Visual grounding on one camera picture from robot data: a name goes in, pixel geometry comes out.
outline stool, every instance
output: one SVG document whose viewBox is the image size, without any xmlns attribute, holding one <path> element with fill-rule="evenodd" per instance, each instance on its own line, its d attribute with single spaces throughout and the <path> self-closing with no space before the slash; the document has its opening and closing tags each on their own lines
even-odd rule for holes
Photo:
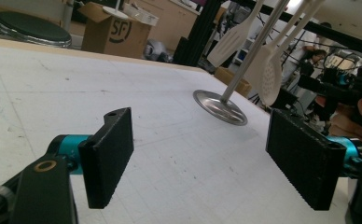
<svg viewBox="0 0 362 224">
<path fill-rule="evenodd" d="M 38 45 L 57 48 L 71 46 L 71 36 L 62 27 L 19 12 L 0 12 L 0 32 L 23 42 Z"/>
</svg>

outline white tabletop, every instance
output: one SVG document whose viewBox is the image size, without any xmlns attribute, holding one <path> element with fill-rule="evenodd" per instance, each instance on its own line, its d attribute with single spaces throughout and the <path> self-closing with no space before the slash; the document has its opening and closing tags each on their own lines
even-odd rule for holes
<svg viewBox="0 0 362 224">
<path fill-rule="evenodd" d="M 329 211 L 311 209 L 265 151 L 268 114 L 234 93 L 249 120 L 234 126 L 195 102 L 195 90 L 226 89 L 211 75 L 11 46 L 0 42 L 0 184 L 55 136 L 94 134 L 105 113 L 131 107 L 134 152 L 106 209 L 90 210 L 82 176 L 72 176 L 80 223 L 344 223 L 347 180 Z"/>
</svg>

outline silver disc base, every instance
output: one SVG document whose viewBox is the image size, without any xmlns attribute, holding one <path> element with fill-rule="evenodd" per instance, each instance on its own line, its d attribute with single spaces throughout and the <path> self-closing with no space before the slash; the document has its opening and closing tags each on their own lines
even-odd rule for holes
<svg viewBox="0 0 362 224">
<path fill-rule="evenodd" d="M 232 101 L 222 102 L 221 95 L 210 91 L 197 90 L 193 92 L 195 101 L 207 112 L 227 123 L 243 126 L 248 119 Z"/>
</svg>

